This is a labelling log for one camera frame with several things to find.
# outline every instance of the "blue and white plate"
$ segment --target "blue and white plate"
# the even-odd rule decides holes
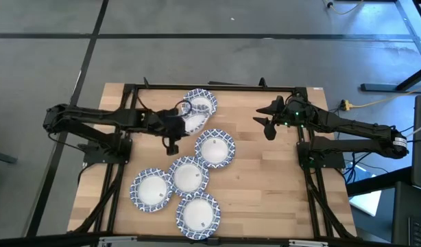
[[[221,211],[218,202],[207,193],[183,198],[176,211],[177,227],[190,239],[210,237],[218,228]]]
[[[145,169],[130,186],[131,201],[144,212],[160,210],[168,204],[172,195],[172,184],[172,177],[161,169]]]
[[[202,193],[209,182],[208,168],[193,156],[184,156],[174,161],[168,174],[172,177],[174,192],[181,197]]]
[[[193,105],[189,114],[183,117],[185,132],[188,135],[193,135],[202,131],[211,115],[210,111],[211,109],[207,105]]]
[[[207,168],[225,167],[235,156],[235,142],[223,130],[206,130],[195,142],[195,155]]]
[[[211,115],[214,115],[214,113],[217,111],[217,98],[210,91],[204,89],[194,89],[185,94],[183,99],[189,101],[193,107],[195,105],[205,105],[209,107]],[[189,107],[189,104],[183,103],[183,113],[187,113]]]

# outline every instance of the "desk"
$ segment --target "desk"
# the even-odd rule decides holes
[[[99,105],[100,109],[118,108],[124,84],[107,83]],[[307,88],[309,100],[327,109],[323,89]],[[139,90],[142,102],[153,110],[172,108],[184,90]],[[218,100],[217,113],[205,126],[221,128],[235,140],[237,151],[234,161],[224,169],[211,169],[206,192],[215,197],[221,208],[218,237],[305,237],[312,238],[313,231],[303,171],[298,165],[296,128],[276,128],[274,141],[268,141],[263,127],[252,117],[261,116],[257,108],[270,105],[276,96],[289,93],[213,91]],[[112,132],[108,126],[96,126]],[[180,197],[173,194],[166,208],[155,213],[139,211],[129,197],[129,187],[134,177],[143,169],[158,167],[165,171],[181,156],[194,155],[198,135],[178,142],[180,153],[166,156],[161,137],[132,134],[132,156],[125,166],[114,233],[126,235],[181,236],[176,226],[175,211]],[[106,165],[94,165],[86,170],[78,187],[69,230],[77,228],[99,201]],[[343,178],[333,169],[323,169],[328,204],[347,230],[356,235],[354,222]],[[317,214],[321,226],[322,212]],[[107,205],[101,230],[106,229]]]

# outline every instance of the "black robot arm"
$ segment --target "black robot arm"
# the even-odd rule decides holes
[[[87,145],[78,145],[86,153],[84,162],[128,162],[131,139],[122,137],[120,131],[106,134],[86,124],[116,126],[122,131],[160,136],[168,155],[177,154],[178,146],[175,142],[187,136],[183,118],[178,115],[177,108],[158,112],[146,108],[108,111],[59,104],[47,109],[43,128],[49,134],[70,132],[89,140]]]
[[[282,96],[278,96],[270,106],[256,111],[272,116],[271,120],[254,117],[257,122],[264,125],[264,134],[269,140],[273,140],[276,136],[275,125],[302,126],[316,132],[341,132],[367,138],[340,141],[314,137],[309,143],[310,152],[321,154],[375,152],[388,158],[402,158],[408,153],[407,139],[395,129],[395,126],[343,119],[312,105],[300,95],[292,95],[285,101]]]

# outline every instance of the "power cord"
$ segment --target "power cord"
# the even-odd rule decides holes
[[[413,131],[412,133],[408,134],[406,137],[410,137],[411,135],[416,134],[419,131],[421,131],[421,127],[419,127],[417,130]]]
[[[358,2],[358,4],[356,4],[356,6],[354,6],[353,8],[351,8],[350,10],[346,11],[346,12],[338,12],[335,8],[334,8],[334,3],[333,2],[328,2],[328,0],[324,0],[326,7],[332,9],[336,14],[347,14],[353,10],[355,10],[358,6],[360,6],[363,3],[364,0],[360,0],[360,2]]]
[[[346,175],[347,173],[349,173],[349,176],[348,176],[348,179],[346,179],[346,184],[348,184],[351,180],[352,180],[352,182],[354,182],[355,181],[355,178],[356,178],[356,172],[355,172],[355,166],[358,164],[358,163],[360,163],[360,161],[362,161],[365,157],[367,157],[369,154],[371,154],[371,153],[367,153],[367,154],[364,154],[364,155],[362,155],[362,156],[359,156],[359,157],[357,157],[357,158],[359,158],[358,159],[358,161],[355,161],[357,158],[355,158],[355,153],[353,152],[352,153],[352,167],[351,168],[348,168],[348,171],[346,171],[343,175]]]
[[[83,153],[86,153],[86,151],[82,150],[82,149],[81,149],[81,148],[79,148],[79,147],[76,147],[76,146],[74,146],[74,145],[71,145],[71,144],[68,144],[68,143],[65,143],[65,142],[62,142],[62,141],[59,141],[59,140],[57,140],[57,139],[52,138],[52,137],[51,137],[51,134],[52,134],[52,133],[47,134],[47,137],[49,137],[49,139],[51,139],[52,141],[55,141],[56,143],[61,143],[61,144],[66,145],[66,146],[68,146],[68,147],[75,148],[76,150],[79,150],[79,151],[81,151],[81,152],[83,152]]]
[[[381,102],[386,102],[386,101],[389,101],[391,99],[395,99],[397,97],[406,96],[406,95],[409,95],[411,93],[416,93],[418,91],[421,91],[421,87],[418,88],[418,89],[416,89],[416,90],[413,90],[413,91],[410,91],[410,92],[407,92],[407,93],[403,93],[401,95],[395,95],[395,96],[392,96],[392,97],[388,97],[388,98],[385,98],[385,99],[377,100],[375,102],[370,102],[370,103],[367,103],[367,104],[364,104],[364,105],[360,105],[360,106],[355,106],[355,105],[351,104],[349,102],[349,100],[343,99],[341,101],[342,104],[344,104],[344,107],[342,108],[342,110],[350,110],[351,108],[363,108],[363,107],[366,107],[366,106],[372,106],[372,105],[375,105],[375,104],[378,104],[378,103],[381,103]]]
[[[404,131],[408,131],[408,130],[410,130],[411,128],[413,128],[414,126],[410,126],[410,127],[408,127],[407,129],[405,129],[405,130],[401,130],[400,131],[400,133],[403,133]]]
[[[415,143],[415,142],[421,142],[421,140],[411,140],[411,141],[407,141],[408,143]]]
[[[367,166],[367,167],[374,168],[374,169],[380,169],[380,170],[383,170],[385,173],[389,173],[386,169],[384,169],[384,168],[382,168],[382,167],[374,167],[374,166],[368,165],[368,164],[366,164],[366,163],[363,163],[363,162],[361,162],[361,161],[360,161],[360,164],[365,165],[365,166]]]

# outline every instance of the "yellow cable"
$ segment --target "yellow cable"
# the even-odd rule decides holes
[[[371,103],[367,103],[367,104],[364,104],[364,105],[361,105],[361,106],[354,106],[353,104],[349,104],[349,108],[363,108],[363,107],[366,107],[366,106],[375,105],[377,103],[386,102],[387,100],[391,100],[391,99],[394,99],[394,98],[397,98],[397,97],[406,96],[406,95],[409,95],[411,93],[415,93],[415,92],[418,92],[418,91],[421,91],[421,87],[416,89],[416,90],[410,91],[408,93],[404,93],[402,95],[396,95],[396,96],[393,96],[393,97],[388,97],[388,98],[381,99],[381,100],[371,102]]]
[[[328,0],[324,0],[325,1],[325,4],[326,4],[326,6],[328,6]],[[363,3],[363,1],[364,0],[360,0],[360,2],[358,3],[358,4],[356,4],[356,6],[354,6],[352,9],[350,9],[350,10],[348,10],[348,11],[346,11],[346,12],[338,12],[335,8],[334,8],[334,5],[331,5],[330,6],[330,8],[334,11],[334,12],[336,12],[337,14],[347,14],[347,13],[349,13],[349,12],[351,12],[351,11],[353,11],[353,10],[355,10],[358,6],[360,6],[360,4],[362,4]]]

